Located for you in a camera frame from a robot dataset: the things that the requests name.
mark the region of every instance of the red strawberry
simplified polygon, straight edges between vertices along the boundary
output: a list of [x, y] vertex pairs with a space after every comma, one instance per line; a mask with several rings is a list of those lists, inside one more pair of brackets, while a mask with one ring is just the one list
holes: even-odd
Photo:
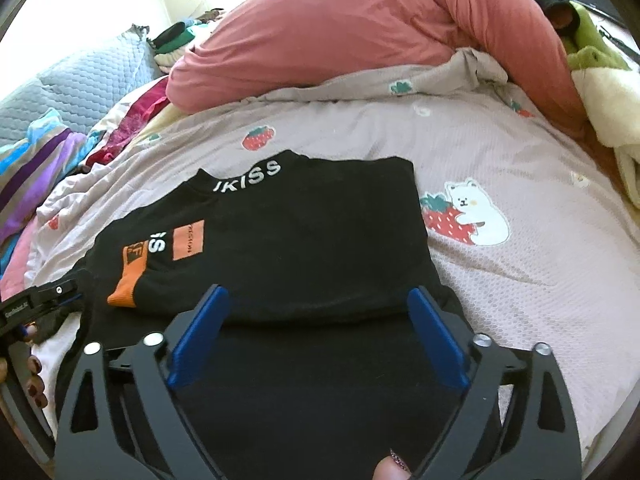
[[58, 228], [58, 215], [55, 215], [51, 220], [49, 220], [47, 225], [55, 231]]
[[470, 235], [475, 234], [476, 228], [473, 224], [458, 224], [456, 222], [456, 216], [459, 214], [460, 211], [452, 206], [447, 207], [444, 213], [422, 208], [422, 218], [424, 219], [424, 224], [427, 229], [453, 238], [463, 244], [473, 245], [474, 243], [471, 241]]
[[276, 130], [274, 128], [260, 126], [246, 134], [246, 137], [242, 140], [242, 147], [250, 152], [255, 152], [266, 146], [267, 142], [273, 139], [275, 134]]

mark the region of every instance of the silver screw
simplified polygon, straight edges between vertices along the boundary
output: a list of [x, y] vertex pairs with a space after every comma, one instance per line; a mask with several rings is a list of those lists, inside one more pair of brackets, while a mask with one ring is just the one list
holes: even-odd
[[100, 345], [100, 343], [98, 343], [97, 341], [94, 341], [93, 343], [89, 343], [84, 347], [84, 353], [87, 355], [97, 354], [100, 351], [100, 348], [102, 348], [102, 345]]
[[535, 347], [534, 347], [535, 351], [538, 352], [540, 355], [550, 355], [551, 354], [551, 346], [549, 346], [546, 343], [538, 343]]
[[491, 346], [492, 340], [487, 334], [476, 334], [474, 336], [474, 343], [478, 346]]
[[151, 334], [146, 335], [142, 340], [142, 342], [147, 346], [156, 346], [162, 341], [164, 341], [164, 336], [159, 332], [152, 332]]

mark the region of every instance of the salmon rectangular patch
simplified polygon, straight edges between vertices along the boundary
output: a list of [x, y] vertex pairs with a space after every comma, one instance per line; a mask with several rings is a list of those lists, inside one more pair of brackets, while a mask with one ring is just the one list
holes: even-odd
[[202, 252], [204, 220], [174, 229], [174, 261]]

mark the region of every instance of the pink pillow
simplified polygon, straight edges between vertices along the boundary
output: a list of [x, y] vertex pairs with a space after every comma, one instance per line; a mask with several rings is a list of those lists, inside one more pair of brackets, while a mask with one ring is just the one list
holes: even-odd
[[195, 113], [359, 70], [436, 66], [463, 46], [494, 56], [549, 120], [581, 136], [566, 54], [533, 0], [248, 0], [174, 65], [166, 92]]

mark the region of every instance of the blue pad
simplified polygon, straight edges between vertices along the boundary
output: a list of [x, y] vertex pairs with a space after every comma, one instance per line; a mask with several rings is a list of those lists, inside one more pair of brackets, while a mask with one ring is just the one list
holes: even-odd
[[194, 383], [205, 365], [222, 322], [229, 314], [229, 294], [221, 286], [212, 286], [195, 308], [191, 324], [169, 356], [166, 384], [177, 390]]
[[431, 296], [427, 298], [419, 288], [414, 288], [409, 293], [407, 305], [409, 318], [438, 380], [444, 386], [465, 392], [471, 384], [466, 374], [468, 356], [440, 317], [440, 307]]

